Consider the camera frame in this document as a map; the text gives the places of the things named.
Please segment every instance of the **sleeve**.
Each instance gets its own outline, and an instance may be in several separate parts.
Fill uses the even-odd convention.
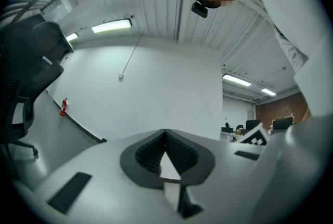
[[[285,36],[277,29],[276,26],[273,26],[273,30],[282,50],[290,61],[295,73],[297,73],[300,68],[306,63],[308,57],[300,50],[298,50],[295,45],[288,41]]]

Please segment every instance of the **fluorescent light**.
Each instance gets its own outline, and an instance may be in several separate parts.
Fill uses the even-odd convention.
[[[269,91],[269,90],[266,89],[266,88],[262,89],[262,91],[265,92],[265,93],[267,93],[267,94],[269,94],[269,95],[271,95],[271,96],[276,96],[275,93],[273,93],[272,91]]]
[[[113,29],[130,28],[131,26],[132,26],[132,22],[130,19],[122,19],[122,20],[118,20],[118,21],[102,23],[100,25],[92,27],[92,29],[95,33],[98,33],[98,32],[113,30]]]
[[[241,85],[245,85],[245,86],[250,86],[251,85],[251,83],[249,83],[249,82],[246,82],[242,79],[233,77],[233,76],[228,75],[228,74],[224,74],[222,78],[226,79],[226,80],[229,80],[229,81],[236,82],[236,83],[241,84]]]
[[[71,40],[73,40],[75,38],[78,38],[78,37],[79,37],[78,34],[74,33],[74,34],[71,34],[69,36],[66,36],[66,39],[67,39],[67,41],[71,41]]]

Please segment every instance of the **fire extinguisher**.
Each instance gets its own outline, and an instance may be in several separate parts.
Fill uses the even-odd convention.
[[[65,98],[62,101],[61,110],[60,110],[60,116],[64,116],[65,115],[67,105],[68,105],[68,101],[67,101],[67,98]]]

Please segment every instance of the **office chair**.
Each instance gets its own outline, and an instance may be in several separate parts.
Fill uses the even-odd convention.
[[[47,23],[44,27],[44,32],[47,33]],[[3,87],[0,96],[0,143],[5,145],[11,162],[9,143],[32,148],[33,154],[38,154],[35,146],[19,139],[28,133],[33,123],[33,104],[36,98],[63,73],[57,59],[64,55],[62,51],[54,51],[62,44],[62,39],[58,37],[58,40],[54,40],[53,46],[49,44],[48,47],[44,47],[38,40],[38,33],[15,28],[7,30],[5,39],[0,42],[0,83]],[[22,123],[13,124],[18,103],[23,104]]]

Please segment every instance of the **white shirt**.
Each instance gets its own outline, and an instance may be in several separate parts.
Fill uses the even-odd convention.
[[[332,39],[331,23],[320,0],[261,0],[274,24],[275,35],[295,71],[313,51]]]

